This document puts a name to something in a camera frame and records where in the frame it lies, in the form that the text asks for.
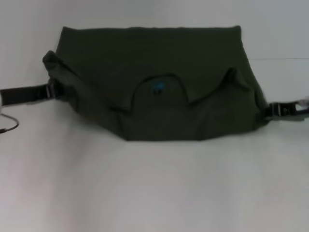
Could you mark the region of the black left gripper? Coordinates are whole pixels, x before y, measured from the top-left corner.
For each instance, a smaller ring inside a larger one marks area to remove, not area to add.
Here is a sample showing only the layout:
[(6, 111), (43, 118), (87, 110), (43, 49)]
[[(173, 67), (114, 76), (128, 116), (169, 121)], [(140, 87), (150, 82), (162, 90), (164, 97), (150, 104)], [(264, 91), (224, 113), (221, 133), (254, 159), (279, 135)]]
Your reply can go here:
[(62, 93), (63, 85), (57, 80), (49, 80), (46, 85), (1, 89), (0, 99), (2, 106), (9, 106), (46, 99), (61, 99)]

